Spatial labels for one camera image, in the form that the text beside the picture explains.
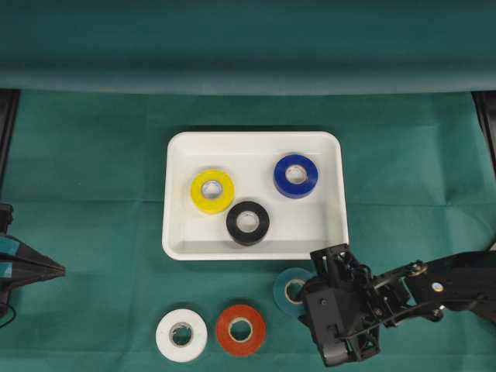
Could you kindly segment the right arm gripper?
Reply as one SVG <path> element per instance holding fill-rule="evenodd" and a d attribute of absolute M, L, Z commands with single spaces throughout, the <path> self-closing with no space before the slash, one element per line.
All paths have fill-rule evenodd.
<path fill-rule="evenodd" d="M 360 362 L 381 351 L 380 326 L 392 326 L 393 315 L 408 307 L 410 294 L 399 278 L 387 277 L 375 288 L 370 268 L 347 244 L 311 252 L 316 275 L 300 291 L 304 313 L 327 367 Z"/>

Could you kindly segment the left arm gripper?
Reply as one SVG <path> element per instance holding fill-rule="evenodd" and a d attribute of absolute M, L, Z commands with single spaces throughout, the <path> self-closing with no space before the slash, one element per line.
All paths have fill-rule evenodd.
<path fill-rule="evenodd" d="M 12 322 L 16 310 L 9 304 L 10 289 L 65 275 L 65 267 L 8 234 L 13 208 L 1 203 L 1 321 Z M 13 263 L 32 264 L 53 270 L 15 270 Z"/>

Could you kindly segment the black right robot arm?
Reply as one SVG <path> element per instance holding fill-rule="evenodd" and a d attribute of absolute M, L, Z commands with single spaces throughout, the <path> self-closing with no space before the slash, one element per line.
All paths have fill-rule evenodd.
<path fill-rule="evenodd" d="M 347 244 L 310 254 L 316 275 L 305 282 L 299 321 L 307 326 L 327 367 L 361 362 L 381 351 L 380 327 L 443 309 L 495 320 L 495 252 L 470 251 L 417 260 L 374 275 Z"/>

